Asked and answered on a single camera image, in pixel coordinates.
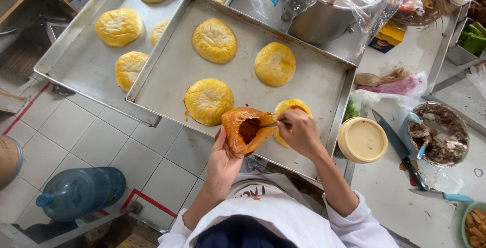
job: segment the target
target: white countertop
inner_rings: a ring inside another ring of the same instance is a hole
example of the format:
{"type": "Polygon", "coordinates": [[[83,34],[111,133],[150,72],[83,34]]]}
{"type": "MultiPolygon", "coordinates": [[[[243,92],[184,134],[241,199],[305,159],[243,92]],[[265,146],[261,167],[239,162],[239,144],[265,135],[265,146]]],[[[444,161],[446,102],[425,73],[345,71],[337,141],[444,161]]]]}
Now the white countertop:
{"type": "MultiPolygon", "coordinates": [[[[442,40],[442,34],[449,22],[444,17],[444,24],[438,20],[437,29],[423,31],[408,27],[403,42],[384,54],[368,48],[358,66],[358,73],[379,75],[385,62],[395,65],[416,66],[427,75],[432,67],[442,40]]],[[[396,104],[384,100],[374,106],[398,131],[399,122],[396,104]]],[[[374,120],[371,113],[368,118],[374,120]]],[[[439,169],[424,160],[418,161],[422,178],[434,186],[436,182],[447,185],[450,189],[459,189],[461,194],[468,195],[476,201],[486,201],[486,176],[477,177],[475,168],[486,171],[486,138],[469,128],[470,150],[465,161],[455,168],[439,169]]],[[[414,194],[408,189],[409,172],[399,169],[401,161],[392,146],[386,154],[371,164],[356,164],[351,188],[365,196],[373,215],[382,225],[409,239],[422,248],[429,247],[462,247],[458,239],[459,220],[462,218],[464,205],[458,204],[458,210],[452,201],[429,198],[414,194]]]]}

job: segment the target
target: blue bottle cap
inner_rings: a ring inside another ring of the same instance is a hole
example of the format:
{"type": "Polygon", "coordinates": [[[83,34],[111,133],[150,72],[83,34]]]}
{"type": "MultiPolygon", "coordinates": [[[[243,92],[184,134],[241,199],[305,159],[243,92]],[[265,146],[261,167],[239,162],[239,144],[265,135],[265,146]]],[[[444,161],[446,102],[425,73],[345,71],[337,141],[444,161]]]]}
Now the blue bottle cap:
{"type": "Polygon", "coordinates": [[[41,194],[37,199],[35,200],[35,204],[39,207],[43,207],[46,205],[51,204],[52,200],[54,198],[52,197],[51,194],[41,194]]]}

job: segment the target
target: hand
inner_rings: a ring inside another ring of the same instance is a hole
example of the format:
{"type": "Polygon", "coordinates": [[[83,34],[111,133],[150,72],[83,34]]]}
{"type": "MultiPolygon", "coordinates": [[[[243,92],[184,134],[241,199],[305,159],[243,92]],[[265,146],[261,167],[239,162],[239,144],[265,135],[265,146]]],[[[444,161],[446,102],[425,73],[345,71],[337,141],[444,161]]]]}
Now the hand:
{"type": "Polygon", "coordinates": [[[301,155],[314,161],[327,151],[321,143],[317,134],[317,125],[314,119],[300,109],[287,109],[277,119],[280,136],[301,155]],[[288,119],[292,124],[287,125],[281,122],[288,119]]]}
{"type": "Polygon", "coordinates": [[[236,175],[240,171],[244,157],[244,154],[234,153],[229,148],[228,143],[226,143],[226,129],[221,126],[211,149],[208,161],[208,177],[206,178],[206,183],[214,193],[213,195],[220,199],[226,198],[236,175]]]}

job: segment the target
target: white tile floor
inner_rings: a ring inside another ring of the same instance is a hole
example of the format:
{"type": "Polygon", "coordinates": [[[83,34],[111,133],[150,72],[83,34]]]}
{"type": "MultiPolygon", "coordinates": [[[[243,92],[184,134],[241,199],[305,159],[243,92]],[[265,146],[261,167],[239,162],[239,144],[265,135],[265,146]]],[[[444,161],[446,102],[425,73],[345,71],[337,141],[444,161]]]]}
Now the white tile floor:
{"type": "MultiPolygon", "coordinates": [[[[10,82],[0,71],[0,88],[33,98],[46,84],[40,76],[26,82],[10,82]]],[[[0,118],[0,133],[14,121],[0,118]]],[[[25,162],[19,176],[0,190],[0,222],[27,228],[48,223],[35,198],[60,171],[91,166],[113,166],[126,178],[124,195],[109,213],[120,209],[136,188],[174,213],[189,207],[208,174],[207,162],[213,139],[162,119],[150,128],[80,95],[64,98],[45,90],[21,120],[9,131],[23,147],[25,162]]],[[[141,216],[169,228],[173,217],[142,198],[141,216]]],[[[307,197],[316,212],[322,206],[307,197]]]]}

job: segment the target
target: orange plastic bag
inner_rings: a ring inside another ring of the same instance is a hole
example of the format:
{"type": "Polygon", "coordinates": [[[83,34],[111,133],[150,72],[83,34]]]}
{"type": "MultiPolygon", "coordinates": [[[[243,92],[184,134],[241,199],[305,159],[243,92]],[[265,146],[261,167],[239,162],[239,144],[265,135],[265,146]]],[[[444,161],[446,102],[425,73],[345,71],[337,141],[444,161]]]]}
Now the orange plastic bag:
{"type": "Polygon", "coordinates": [[[273,113],[251,107],[237,107],[227,111],[221,117],[221,124],[226,128],[226,141],[229,147],[235,153],[244,154],[257,149],[277,129],[276,126],[260,129],[258,127],[275,121],[273,113]]]}

